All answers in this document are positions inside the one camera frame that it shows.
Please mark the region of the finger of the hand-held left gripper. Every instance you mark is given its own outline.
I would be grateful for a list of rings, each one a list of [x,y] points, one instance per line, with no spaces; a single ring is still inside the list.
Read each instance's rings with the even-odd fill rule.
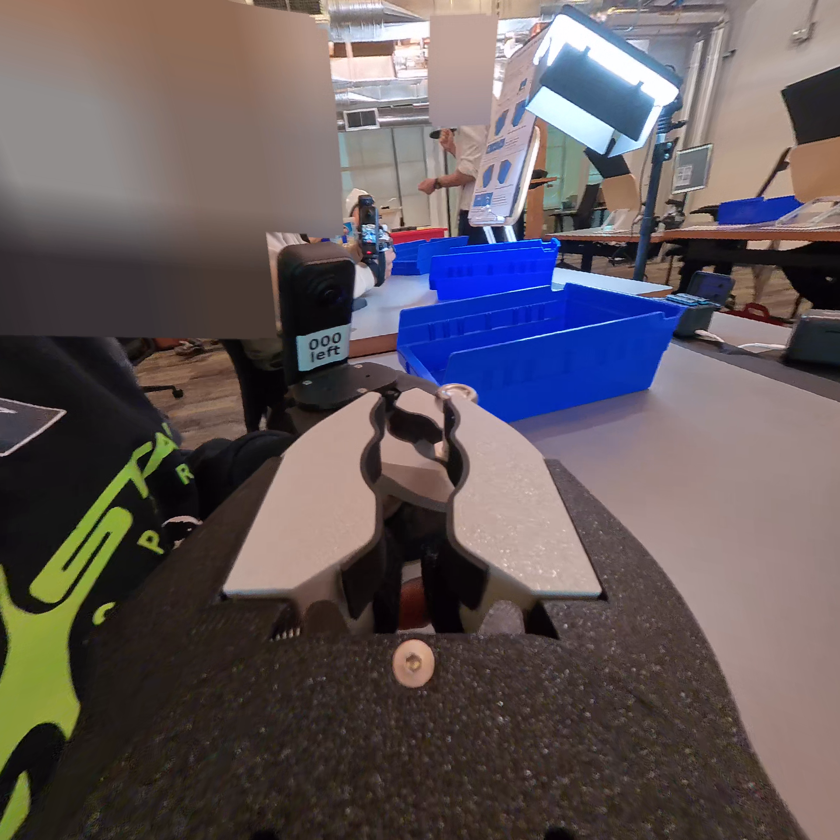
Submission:
[[[386,496],[426,510],[445,510],[454,486],[445,463],[437,456],[443,452],[443,428],[433,423],[438,441],[419,438],[404,440],[395,436],[391,425],[381,441],[380,490]]]
[[[412,387],[404,391],[390,385],[379,392],[380,399],[374,409],[377,416],[391,416],[395,413],[418,416],[442,416],[443,407],[438,404],[435,393]]]

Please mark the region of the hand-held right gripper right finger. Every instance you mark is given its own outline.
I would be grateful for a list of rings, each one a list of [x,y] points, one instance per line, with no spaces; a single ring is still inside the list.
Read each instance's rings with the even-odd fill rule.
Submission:
[[[497,602],[598,600],[601,581],[540,452],[462,392],[440,392],[446,468],[444,580],[459,617]]]

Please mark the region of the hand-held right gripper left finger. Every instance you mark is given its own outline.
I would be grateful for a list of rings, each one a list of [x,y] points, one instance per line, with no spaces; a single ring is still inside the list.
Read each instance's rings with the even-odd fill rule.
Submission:
[[[385,521],[402,505],[382,476],[384,397],[368,392],[289,447],[224,583],[229,599],[315,602],[344,617],[399,617],[401,551]]]

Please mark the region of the blue plastic bin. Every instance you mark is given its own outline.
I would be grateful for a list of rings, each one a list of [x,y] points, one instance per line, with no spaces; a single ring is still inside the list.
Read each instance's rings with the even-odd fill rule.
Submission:
[[[557,238],[454,248],[431,258],[429,288],[451,301],[548,287],[559,250]]]
[[[466,247],[469,237],[441,237],[419,239],[394,245],[395,257],[392,274],[399,277],[428,274],[431,260],[446,255],[450,250]]]
[[[570,283],[405,309],[396,351],[407,373],[468,385],[512,423],[644,392],[685,307]]]
[[[757,196],[721,203],[717,212],[719,225],[765,225],[801,207],[794,195],[767,198]]]

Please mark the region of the person's left forearm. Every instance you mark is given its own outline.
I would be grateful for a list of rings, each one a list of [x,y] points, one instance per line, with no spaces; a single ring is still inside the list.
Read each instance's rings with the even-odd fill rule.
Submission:
[[[281,457],[298,436],[258,430],[228,439],[215,437],[185,454],[185,461],[207,498],[225,499],[269,459]]]

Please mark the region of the black office chair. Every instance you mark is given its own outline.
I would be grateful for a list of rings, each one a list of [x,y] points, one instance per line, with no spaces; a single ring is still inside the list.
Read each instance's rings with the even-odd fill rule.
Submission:
[[[146,368],[151,365],[150,370],[154,373],[165,371],[166,365],[169,363],[169,357],[172,356],[171,351],[161,350],[154,339],[148,338],[134,338],[126,339],[122,342],[123,348],[128,355],[135,378],[140,384],[141,391],[146,395],[151,394],[168,394],[172,399],[180,402],[184,398],[183,389],[176,384],[153,382],[149,383],[142,378],[141,374]]]

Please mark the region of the black printed shirt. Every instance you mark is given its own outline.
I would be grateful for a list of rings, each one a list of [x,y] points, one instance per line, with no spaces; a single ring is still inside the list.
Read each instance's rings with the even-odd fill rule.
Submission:
[[[1,338],[2,838],[46,794],[90,634],[223,501],[116,339]]]

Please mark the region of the roll-up banner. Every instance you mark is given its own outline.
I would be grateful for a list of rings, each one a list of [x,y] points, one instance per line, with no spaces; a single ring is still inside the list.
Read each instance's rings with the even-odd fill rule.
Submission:
[[[507,61],[469,210],[473,227],[511,226],[524,209],[536,147],[536,117],[527,106],[542,41],[543,35],[532,38]]]

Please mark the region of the black and blue device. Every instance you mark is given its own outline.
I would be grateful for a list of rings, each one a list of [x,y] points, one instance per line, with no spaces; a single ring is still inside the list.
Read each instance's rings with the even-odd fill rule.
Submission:
[[[697,331],[708,331],[712,314],[721,309],[717,302],[684,292],[667,295],[666,300],[683,308],[673,333],[675,339],[690,339]]]

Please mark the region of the dark blue bag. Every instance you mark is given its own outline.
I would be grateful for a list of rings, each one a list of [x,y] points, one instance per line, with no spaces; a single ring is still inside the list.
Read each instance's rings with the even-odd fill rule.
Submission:
[[[734,279],[730,275],[699,270],[688,280],[684,292],[693,298],[700,298],[719,308],[725,308],[732,297],[734,285]]]

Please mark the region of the grey tool case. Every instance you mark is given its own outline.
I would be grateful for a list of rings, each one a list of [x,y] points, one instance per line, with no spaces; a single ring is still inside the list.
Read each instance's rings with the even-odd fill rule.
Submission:
[[[810,309],[796,320],[786,361],[839,367],[839,311]]]

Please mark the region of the studio light on stand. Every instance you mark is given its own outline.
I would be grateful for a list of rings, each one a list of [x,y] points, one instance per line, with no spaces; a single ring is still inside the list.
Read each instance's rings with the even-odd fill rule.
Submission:
[[[655,133],[633,273],[642,280],[662,169],[675,147],[668,136],[683,126],[673,121],[682,106],[680,76],[568,4],[544,33],[533,64],[527,110],[585,148],[615,156]]]

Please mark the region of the long wooden desk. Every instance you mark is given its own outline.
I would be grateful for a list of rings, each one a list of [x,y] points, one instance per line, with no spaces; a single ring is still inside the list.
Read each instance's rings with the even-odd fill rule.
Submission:
[[[636,245],[639,234],[575,230],[551,234],[562,244],[562,255],[581,257],[581,269],[590,271],[594,257],[614,256],[620,248]],[[681,227],[653,234],[652,245],[661,245],[662,256],[677,248],[677,256],[705,266],[730,264],[752,272],[751,301],[763,302],[772,274],[783,268],[825,268],[838,271],[838,227],[699,226]]]

